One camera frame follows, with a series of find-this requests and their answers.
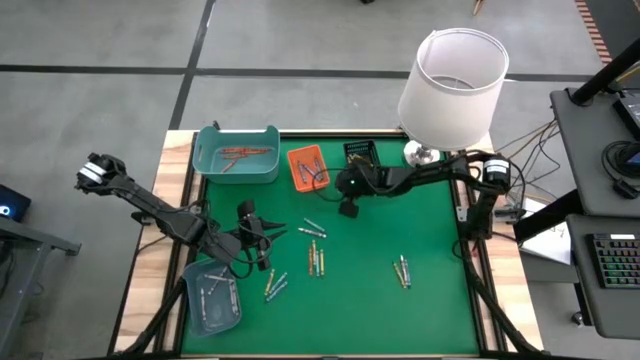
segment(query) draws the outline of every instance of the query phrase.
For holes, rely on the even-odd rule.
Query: white paper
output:
[[[525,217],[544,208],[545,205],[531,199],[524,200]],[[571,238],[567,223],[562,223],[525,241],[522,250],[553,261],[571,265]]]

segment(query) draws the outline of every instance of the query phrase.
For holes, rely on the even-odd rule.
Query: metal rod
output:
[[[571,101],[583,105],[591,100],[598,92],[611,84],[618,76],[627,71],[640,60],[640,38],[636,39],[620,55],[616,56],[607,66],[598,71],[589,81],[570,96]]]

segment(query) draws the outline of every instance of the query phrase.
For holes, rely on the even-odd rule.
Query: marker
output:
[[[318,258],[318,251],[316,251],[316,276],[320,276],[320,259]]]
[[[282,289],[287,287],[288,284],[289,283],[287,281],[285,281],[285,282],[282,283],[282,285],[274,288],[273,291],[271,292],[271,294],[269,294],[269,296],[267,296],[267,298],[265,299],[265,302],[270,302],[271,300],[273,300],[273,298],[276,297],[276,295],[278,295],[280,293],[280,291],[282,291]]]
[[[273,285],[273,287],[271,288],[271,292],[269,293],[269,295],[273,294],[273,292],[278,288],[278,286],[280,286],[280,284],[287,278],[287,273],[282,274],[282,276],[280,276],[280,278],[278,279],[278,281],[276,281],[275,285]]]
[[[309,247],[309,276],[313,276],[313,249]]]
[[[320,232],[323,232],[323,233],[326,233],[326,232],[327,232],[327,231],[326,231],[322,226],[320,226],[320,225],[318,225],[318,224],[314,223],[313,221],[311,221],[311,220],[309,220],[309,219],[307,219],[307,218],[304,218],[304,222],[306,222],[307,224],[309,224],[309,225],[311,225],[312,227],[316,228],[316,230],[318,230],[318,231],[320,231]]]
[[[324,250],[320,249],[320,275],[324,276]]]
[[[398,265],[396,264],[395,261],[392,261],[391,264],[393,264],[393,268],[396,270],[396,275],[398,275],[398,280],[400,280],[400,285],[402,285],[403,288],[406,288],[407,285],[404,283],[404,279],[402,278],[402,274],[400,273],[400,268],[398,268]]]
[[[409,272],[409,262],[406,258],[404,259],[404,267],[407,269],[407,287],[411,289],[411,273]]]
[[[407,264],[404,262],[404,257],[400,255],[400,268],[402,269],[402,279],[404,279],[404,283],[407,283]]]
[[[276,274],[276,269],[271,269],[271,274],[269,274],[269,280],[267,281],[267,288],[264,289],[264,296],[269,295],[269,289],[271,289],[271,282],[273,282],[273,275]]]
[[[308,234],[308,235],[311,235],[311,236],[323,238],[323,239],[325,239],[327,237],[327,234],[319,233],[319,232],[316,232],[316,231],[313,231],[313,230],[309,230],[309,229],[305,229],[305,228],[298,228],[298,231],[303,232],[303,233]]]
[[[311,240],[311,256],[313,256],[313,266],[316,266],[316,241]]]

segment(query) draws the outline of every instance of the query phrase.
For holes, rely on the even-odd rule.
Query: metal stand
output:
[[[569,214],[583,214],[578,190],[572,190],[542,210],[513,225],[518,245],[562,222]]]

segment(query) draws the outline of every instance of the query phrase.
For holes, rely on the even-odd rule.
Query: clear plastic tray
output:
[[[240,322],[242,308],[236,279],[225,264],[215,260],[199,261],[187,266],[182,277],[187,283],[191,332],[194,335],[211,336]]]

